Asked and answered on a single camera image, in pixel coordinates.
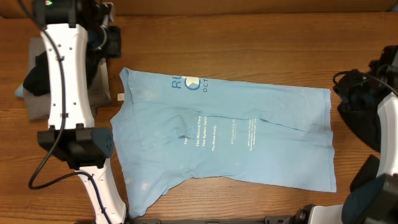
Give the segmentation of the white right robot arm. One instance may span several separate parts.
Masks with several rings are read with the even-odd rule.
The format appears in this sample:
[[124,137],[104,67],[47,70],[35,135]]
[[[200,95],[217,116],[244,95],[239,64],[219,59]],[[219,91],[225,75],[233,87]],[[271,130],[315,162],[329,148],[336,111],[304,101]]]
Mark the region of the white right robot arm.
[[335,74],[333,89],[343,121],[380,156],[368,157],[344,204],[310,204],[291,217],[265,217],[265,223],[397,223],[397,46],[384,47],[369,67]]

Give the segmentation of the light blue printed t-shirt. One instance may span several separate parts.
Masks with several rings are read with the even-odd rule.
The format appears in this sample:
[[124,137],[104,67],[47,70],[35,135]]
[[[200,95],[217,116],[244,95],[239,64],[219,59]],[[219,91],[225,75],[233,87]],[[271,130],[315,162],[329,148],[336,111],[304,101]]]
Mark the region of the light blue printed t-shirt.
[[191,178],[336,191],[329,90],[128,68],[120,78],[111,124],[130,216]]

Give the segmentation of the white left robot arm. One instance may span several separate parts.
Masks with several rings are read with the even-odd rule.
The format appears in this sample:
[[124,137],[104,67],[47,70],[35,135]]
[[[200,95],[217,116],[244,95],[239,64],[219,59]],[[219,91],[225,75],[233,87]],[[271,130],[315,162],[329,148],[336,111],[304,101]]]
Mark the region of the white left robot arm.
[[40,29],[49,66],[48,129],[37,135],[49,156],[68,164],[83,182],[96,223],[126,223],[129,215],[111,171],[113,134],[97,128],[91,113],[86,56],[121,54],[114,5],[103,1],[34,1],[32,20]]

